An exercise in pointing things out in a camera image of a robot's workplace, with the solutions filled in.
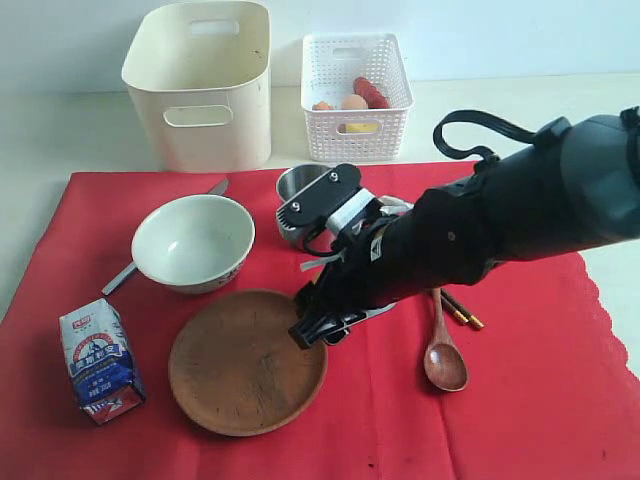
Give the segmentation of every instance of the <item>white wall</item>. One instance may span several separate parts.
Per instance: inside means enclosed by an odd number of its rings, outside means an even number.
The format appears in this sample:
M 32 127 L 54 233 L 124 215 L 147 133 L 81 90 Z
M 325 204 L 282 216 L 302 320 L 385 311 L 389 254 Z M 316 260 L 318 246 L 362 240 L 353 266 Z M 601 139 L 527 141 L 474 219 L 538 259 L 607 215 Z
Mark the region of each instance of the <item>white wall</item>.
M 274 85 L 299 82 L 309 32 L 398 35 L 412 80 L 637 71 L 637 0 L 265 0 Z M 164 0 L 0 7 L 0 91 L 113 91 L 140 20 Z

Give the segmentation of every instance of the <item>knife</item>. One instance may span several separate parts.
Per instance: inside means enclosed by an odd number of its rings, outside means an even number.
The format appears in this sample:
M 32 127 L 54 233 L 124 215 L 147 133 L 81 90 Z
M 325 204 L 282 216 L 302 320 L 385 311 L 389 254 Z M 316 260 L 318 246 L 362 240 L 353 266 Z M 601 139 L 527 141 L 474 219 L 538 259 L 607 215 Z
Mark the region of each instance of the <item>knife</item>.
M 227 190 L 229 186 L 229 179 L 225 178 L 220 183 L 216 184 L 211 190 L 207 192 L 207 195 L 222 195 Z M 110 295 L 116 288 L 122 285 L 125 280 L 127 280 L 131 275 L 133 275 L 138 268 L 134 262 L 131 262 L 127 265 L 118 275 L 113 277 L 109 283 L 107 283 L 102 289 L 102 294 L 104 296 Z

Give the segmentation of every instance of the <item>robotic arm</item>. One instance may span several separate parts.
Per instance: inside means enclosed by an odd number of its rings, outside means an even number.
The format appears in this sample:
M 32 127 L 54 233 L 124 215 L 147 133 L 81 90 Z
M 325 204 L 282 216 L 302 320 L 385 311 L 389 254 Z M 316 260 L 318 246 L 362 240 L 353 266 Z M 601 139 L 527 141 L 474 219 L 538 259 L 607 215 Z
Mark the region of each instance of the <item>robotic arm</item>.
M 498 158 L 478 146 L 460 151 L 444 125 L 476 123 L 531 144 Z M 445 155 L 478 154 L 474 174 L 430 188 L 402 215 L 360 186 L 342 164 L 280 207 L 288 228 L 329 229 L 336 240 L 315 283 L 296 295 L 300 321 L 290 334 L 301 348 L 335 344 L 352 325 L 400 299 L 447 284 L 473 285 L 507 261 L 530 261 L 640 237 L 640 117 L 600 115 L 571 126 L 559 118 L 536 133 L 484 112 L 461 110 L 436 127 Z

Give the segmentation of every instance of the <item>chopsticks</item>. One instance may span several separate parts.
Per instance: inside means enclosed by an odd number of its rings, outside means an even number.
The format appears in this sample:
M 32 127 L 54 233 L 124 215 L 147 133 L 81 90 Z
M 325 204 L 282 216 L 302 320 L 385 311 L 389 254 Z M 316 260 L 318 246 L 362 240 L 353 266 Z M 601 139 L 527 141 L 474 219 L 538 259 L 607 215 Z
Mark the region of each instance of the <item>chopsticks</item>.
M 442 289 L 442 306 L 460 325 L 471 325 L 476 330 L 484 328 L 484 323 L 478 320 L 478 317 L 467 310 L 464 305 L 444 289 Z

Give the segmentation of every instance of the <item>label on bag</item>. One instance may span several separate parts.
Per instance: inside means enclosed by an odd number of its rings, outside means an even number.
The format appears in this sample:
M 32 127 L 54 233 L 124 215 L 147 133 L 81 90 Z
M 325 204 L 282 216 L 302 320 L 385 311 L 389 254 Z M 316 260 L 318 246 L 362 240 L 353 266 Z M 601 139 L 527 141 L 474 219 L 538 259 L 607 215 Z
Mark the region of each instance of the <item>label on bag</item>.
M 144 403 L 120 316 L 105 299 L 60 317 L 60 335 L 76 401 L 98 425 Z

